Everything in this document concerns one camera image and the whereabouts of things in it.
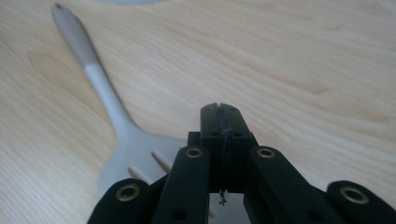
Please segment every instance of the light wooden surface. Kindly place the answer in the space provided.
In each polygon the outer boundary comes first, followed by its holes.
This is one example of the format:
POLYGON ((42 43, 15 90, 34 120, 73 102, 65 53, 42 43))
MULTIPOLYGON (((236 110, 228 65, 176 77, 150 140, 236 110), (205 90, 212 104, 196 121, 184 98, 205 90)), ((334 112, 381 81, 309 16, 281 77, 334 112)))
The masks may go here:
MULTIPOLYGON (((348 179, 396 207, 396 2, 60 0, 132 118, 187 138, 238 107, 314 186, 348 179)), ((115 147, 50 0, 0 4, 0 223, 84 223, 115 147)))

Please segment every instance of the metal rivet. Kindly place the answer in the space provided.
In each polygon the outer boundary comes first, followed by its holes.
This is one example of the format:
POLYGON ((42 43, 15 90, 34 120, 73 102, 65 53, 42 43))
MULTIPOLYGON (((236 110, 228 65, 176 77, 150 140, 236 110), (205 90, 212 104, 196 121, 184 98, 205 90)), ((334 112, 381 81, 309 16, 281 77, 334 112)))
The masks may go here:
POLYGON ((267 148, 260 148, 257 150, 257 154, 266 159, 273 158, 275 156, 275 152, 267 148))
POLYGON ((128 184, 117 190, 117 199, 121 202, 128 202, 136 198, 140 193, 140 188, 136 184, 128 184))
POLYGON ((186 151, 186 155, 190 158, 198 158, 202 156, 202 151, 199 148, 190 148, 186 151))
POLYGON ((351 187, 340 188, 340 193, 344 196, 344 198, 353 203, 366 204, 370 201, 369 198, 360 190, 353 189, 351 187))

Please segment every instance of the wood grain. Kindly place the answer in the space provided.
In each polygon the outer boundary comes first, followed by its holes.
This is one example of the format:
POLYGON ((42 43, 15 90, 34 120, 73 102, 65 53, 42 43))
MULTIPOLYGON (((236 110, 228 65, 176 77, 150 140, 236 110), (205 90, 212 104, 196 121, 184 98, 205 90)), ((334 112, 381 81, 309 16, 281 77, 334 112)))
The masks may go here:
MULTIPOLYGON (((238 107, 314 186, 348 179, 396 207, 396 3, 64 1, 143 129, 186 138, 238 107)), ((50 16, 0 5, 0 222, 83 223, 115 134, 50 16)))

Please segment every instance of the wooden table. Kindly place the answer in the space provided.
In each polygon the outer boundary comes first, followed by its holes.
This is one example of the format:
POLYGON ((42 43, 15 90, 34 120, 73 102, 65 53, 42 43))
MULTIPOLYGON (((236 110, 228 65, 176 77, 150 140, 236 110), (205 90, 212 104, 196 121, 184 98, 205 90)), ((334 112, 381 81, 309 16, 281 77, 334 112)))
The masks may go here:
MULTIPOLYGON (((396 207, 396 3, 60 0, 143 129, 187 138, 238 107, 314 186, 351 180, 396 207)), ((57 31, 53 1, 0 4, 0 223, 84 223, 116 136, 57 31)))

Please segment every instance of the table surface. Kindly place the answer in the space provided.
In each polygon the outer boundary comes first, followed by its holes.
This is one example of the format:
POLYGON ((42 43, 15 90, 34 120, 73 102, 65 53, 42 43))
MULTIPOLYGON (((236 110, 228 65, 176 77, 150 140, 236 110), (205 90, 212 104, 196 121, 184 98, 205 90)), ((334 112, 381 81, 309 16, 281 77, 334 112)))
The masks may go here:
MULTIPOLYGON (((238 107, 312 185, 362 184, 396 207, 396 2, 60 0, 134 121, 187 138, 238 107)), ((0 5, 0 222, 84 223, 116 135, 50 15, 0 5)))

